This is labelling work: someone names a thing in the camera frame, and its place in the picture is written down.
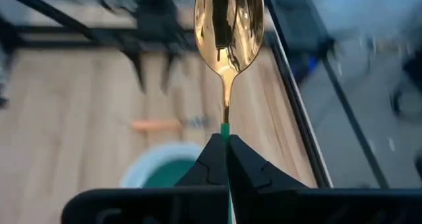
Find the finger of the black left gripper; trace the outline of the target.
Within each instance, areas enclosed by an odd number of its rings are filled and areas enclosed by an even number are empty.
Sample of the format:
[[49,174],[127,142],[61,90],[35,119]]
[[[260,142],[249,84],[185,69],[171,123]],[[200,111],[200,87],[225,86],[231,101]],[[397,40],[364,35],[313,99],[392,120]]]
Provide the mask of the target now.
[[138,78],[138,83],[140,86],[140,90],[142,93],[146,92],[146,87],[144,83],[144,70],[143,70],[143,63],[141,52],[132,52],[131,53],[131,61],[133,62],[133,67],[135,69],[136,77]]
[[169,79],[173,70],[173,62],[180,58],[180,54],[174,51],[169,51],[166,54],[166,64],[162,71],[161,89],[163,93],[166,93],[169,88]]

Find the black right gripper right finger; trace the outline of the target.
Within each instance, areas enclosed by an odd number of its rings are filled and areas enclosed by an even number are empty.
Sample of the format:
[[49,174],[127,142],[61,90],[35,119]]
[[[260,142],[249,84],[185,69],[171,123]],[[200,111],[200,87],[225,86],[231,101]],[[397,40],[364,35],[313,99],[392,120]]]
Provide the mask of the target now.
[[247,184],[253,189],[307,188],[264,159],[234,134],[229,137],[228,169],[230,179],[235,184]]

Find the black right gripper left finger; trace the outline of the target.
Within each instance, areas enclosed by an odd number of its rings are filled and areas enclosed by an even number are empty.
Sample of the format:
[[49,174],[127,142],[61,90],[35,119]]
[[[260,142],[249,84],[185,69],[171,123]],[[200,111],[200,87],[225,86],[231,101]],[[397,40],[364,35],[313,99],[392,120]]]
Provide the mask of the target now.
[[221,134],[212,134],[195,164],[175,186],[227,186],[226,143]]

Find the teal bowl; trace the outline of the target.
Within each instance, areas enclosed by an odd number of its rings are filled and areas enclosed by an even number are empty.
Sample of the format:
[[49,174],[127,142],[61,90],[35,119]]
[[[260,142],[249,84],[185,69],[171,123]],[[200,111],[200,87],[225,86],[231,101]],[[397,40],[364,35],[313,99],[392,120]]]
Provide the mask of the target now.
[[142,184],[143,188],[173,187],[181,177],[195,164],[190,159],[176,159],[165,162],[148,176]]

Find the white round plate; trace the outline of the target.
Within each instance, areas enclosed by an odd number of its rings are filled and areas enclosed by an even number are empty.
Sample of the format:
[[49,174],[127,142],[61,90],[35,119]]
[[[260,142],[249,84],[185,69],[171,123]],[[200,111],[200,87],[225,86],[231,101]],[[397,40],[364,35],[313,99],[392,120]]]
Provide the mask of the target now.
[[190,159],[195,162],[201,151],[202,147],[192,142],[169,142],[153,147],[140,155],[126,170],[120,186],[142,188],[148,176],[160,165],[176,159]]

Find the gold spoon green handle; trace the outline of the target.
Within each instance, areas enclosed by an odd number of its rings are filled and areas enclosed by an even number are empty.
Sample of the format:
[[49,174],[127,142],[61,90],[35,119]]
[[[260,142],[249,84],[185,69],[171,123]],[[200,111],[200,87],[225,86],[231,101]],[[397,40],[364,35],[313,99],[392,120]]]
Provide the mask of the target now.
[[220,134],[227,147],[233,83],[252,64],[262,45],[264,1],[195,0],[194,25],[200,55],[222,81]]

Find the black chair base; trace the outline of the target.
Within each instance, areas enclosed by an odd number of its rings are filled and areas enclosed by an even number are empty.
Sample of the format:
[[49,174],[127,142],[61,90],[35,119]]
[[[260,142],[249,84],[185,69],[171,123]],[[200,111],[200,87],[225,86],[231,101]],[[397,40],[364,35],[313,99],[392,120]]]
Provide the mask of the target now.
[[412,89],[422,97],[422,47],[416,49],[402,64],[405,79],[393,90],[390,96],[390,106],[394,116],[403,121],[422,121],[422,106],[416,113],[406,113],[400,107],[400,100],[405,92]]

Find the black diagonal frame strut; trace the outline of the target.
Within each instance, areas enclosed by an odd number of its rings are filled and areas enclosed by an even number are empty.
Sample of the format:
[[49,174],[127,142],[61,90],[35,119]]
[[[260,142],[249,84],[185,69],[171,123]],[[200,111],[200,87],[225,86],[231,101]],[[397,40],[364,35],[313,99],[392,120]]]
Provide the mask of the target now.
[[330,82],[333,85],[334,91],[340,101],[340,103],[342,104],[342,107],[344,109],[344,112],[349,120],[349,123],[357,137],[357,140],[361,146],[361,149],[363,150],[363,153],[369,163],[369,166],[371,168],[371,171],[373,173],[373,175],[375,176],[375,179],[377,180],[378,185],[381,188],[390,188],[390,185],[388,184],[388,181],[386,179],[386,177],[384,176],[382,169],[375,157],[375,154],[373,153],[370,145],[369,145],[369,141],[367,140],[356,116],[355,113],[353,112],[353,109],[349,103],[349,100],[346,96],[346,93],[344,92],[344,89],[342,88],[342,85],[340,84],[334,69],[332,68],[332,66],[329,63],[329,60],[327,57],[324,57],[322,59],[322,64],[326,70],[326,73],[328,75],[328,78],[330,80]]

